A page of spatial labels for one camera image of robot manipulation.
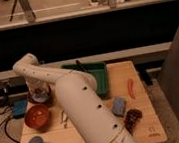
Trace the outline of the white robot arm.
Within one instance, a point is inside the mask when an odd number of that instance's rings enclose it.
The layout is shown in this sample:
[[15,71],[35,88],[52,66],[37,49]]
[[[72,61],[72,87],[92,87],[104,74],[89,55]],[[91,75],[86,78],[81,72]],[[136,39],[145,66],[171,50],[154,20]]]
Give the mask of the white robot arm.
[[54,85],[63,111],[85,143],[138,143],[96,94],[97,81],[89,73],[42,67],[33,54],[13,65],[18,75]]

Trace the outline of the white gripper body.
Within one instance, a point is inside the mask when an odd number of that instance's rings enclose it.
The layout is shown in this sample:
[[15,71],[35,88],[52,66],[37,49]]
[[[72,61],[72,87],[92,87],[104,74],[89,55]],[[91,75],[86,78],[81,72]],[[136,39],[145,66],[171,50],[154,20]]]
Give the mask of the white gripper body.
[[49,91],[49,85],[47,82],[44,82],[42,80],[38,80],[35,78],[26,77],[26,84],[29,87],[29,93],[33,94],[36,91],[44,90],[48,93]]

